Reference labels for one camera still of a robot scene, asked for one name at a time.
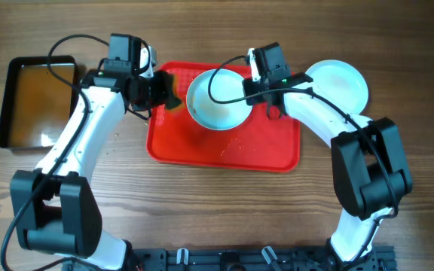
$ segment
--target wooden table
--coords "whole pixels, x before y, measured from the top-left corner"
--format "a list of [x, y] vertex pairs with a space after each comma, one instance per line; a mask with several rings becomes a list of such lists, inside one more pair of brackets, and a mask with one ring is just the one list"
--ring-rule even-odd
[[[399, 127], [413, 193], [401, 202], [376, 243], [394, 245], [400, 270], [434, 270], [434, 2], [432, 1], [103, 1], [0, 0], [0, 109], [8, 63], [46, 55], [58, 39], [87, 33], [138, 35], [170, 60], [222, 62], [278, 41], [294, 71], [341, 59], [365, 76], [364, 114]], [[106, 48], [67, 42], [57, 53], [94, 67]], [[332, 186], [330, 151], [302, 129], [301, 162], [287, 174], [165, 165], [145, 150], [147, 126], [125, 116], [103, 148], [92, 188], [104, 228], [136, 248], [260, 248], [322, 245], [341, 206]], [[0, 149], [0, 245], [13, 217], [8, 185], [31, 170], [38, 151]], [[23, 251], [15, 237], [8, 260], [16, 269], [55, 257]]]

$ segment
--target table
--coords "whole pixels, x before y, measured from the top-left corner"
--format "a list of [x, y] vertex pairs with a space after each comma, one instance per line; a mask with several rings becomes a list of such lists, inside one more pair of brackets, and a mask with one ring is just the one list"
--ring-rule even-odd
[[[113, 32], [144, 38], [160, 64], [223, 62], [278, 41], [295, 72], [322, 59], [354, 65], [370, 86], [364, 114], [396, 122], [414, 177], [399, 216], [375, 243], [395, 246], [400, 270], [434, 270], [434, 2], [0, 0], [0, 110], [11, 59], [46, 55], [67, 35], [108, 40]], [[57, 53], [95, 67], [106, 48], [75, 40]], [[161, 164], [146, 153], [146, 130], [125, 116], [92, 182], [104, 228], [135, 248], [290, 248], [323, 245], [334, 232], [341, 206], [330, 150], [308, 128], [301, 162], [286, 174]], [[0, 149], [0, 245], [13, 217], [9, 181], [43, 156]], [[53, 259], [11, 241], [15, 269]]]

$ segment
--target white plate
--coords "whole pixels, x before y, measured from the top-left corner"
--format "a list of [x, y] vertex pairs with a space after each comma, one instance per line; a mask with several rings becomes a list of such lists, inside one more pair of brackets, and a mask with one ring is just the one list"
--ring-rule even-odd
[[[187, 109], [200, 125], [223, 131], [240, 125], [250, 115], [252, 106], [246, 101], [227, 105], [216, 104], [209, 98], [209, 80], [215, 70], [204, 72], [191, 83], [187, 92]], [[243, 77], [236, 72], [221, 69], [212, 80], [212, 97], [228, 101], [244, 97]]]
[[323, 60], [306, 72], [314, 79], [319, 91], [349, 112], [359, 114], [368, 103], [368, 85], [351, 65], [339, 60]]

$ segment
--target red tray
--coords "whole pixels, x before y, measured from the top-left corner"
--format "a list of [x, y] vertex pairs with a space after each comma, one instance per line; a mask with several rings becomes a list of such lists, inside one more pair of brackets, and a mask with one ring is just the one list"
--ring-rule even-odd
[[[187, 89], [201, 73], [219, 65], [196, 62], [167, 62], [160, 68], [177, 75], [177, 95], [185, 103]], [[225, 67], [245, 78], [250, 68]], [[266, 105], [254, 106], [249, 117], [236, 128], [213, 131], [199, 125], [187, 106], [167, 111], [153, 109], [148, 125], [147, 150], [151, 157], [164, 163], [288, 172], [299, 161], [299, 122], [284, 117], [269, 120]]]

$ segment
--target brown object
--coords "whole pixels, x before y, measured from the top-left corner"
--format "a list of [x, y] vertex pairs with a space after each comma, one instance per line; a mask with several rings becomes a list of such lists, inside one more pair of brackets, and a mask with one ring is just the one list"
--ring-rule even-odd
[[[73, 81], [75, 65], [53, 65], [53, 71]], [[48, 72], [46, 65], [21, 68], [14, 97], [10, 147], [52, 146], [68, 123], [72, 88]]]
[[[223, 62], [278, 41], [294, 72], [323, 59], [355, 66], [371, 90], [364, 114], [396, 122], [414, 177], [399, 216], [383, 223], [375, 243], [395, 246], [400, 271], [434, 270], [434, 1], [32, 2], [0, 0], [0, 108], [12, 58], [45, 55], [59, 38], [79, 32], [105, 40], [112, 32], [138, 35], [160, 63]], [[88, 67], [107, 53], [84, 39], [57, 51]], [[308, 128], [301, 161], [287, 174], [161, 164], [146, 153], [146, 131], [126, 116], [100, 153], [91, 184], [104, 228], [135, 247], [323, 245], [334, 232], [341, 206], [331, 154]], [[13, 217], [9, 181], [43, 156], [0, 149], [0, 247]], [[56, 258], [11, 240], [14, 269]]]

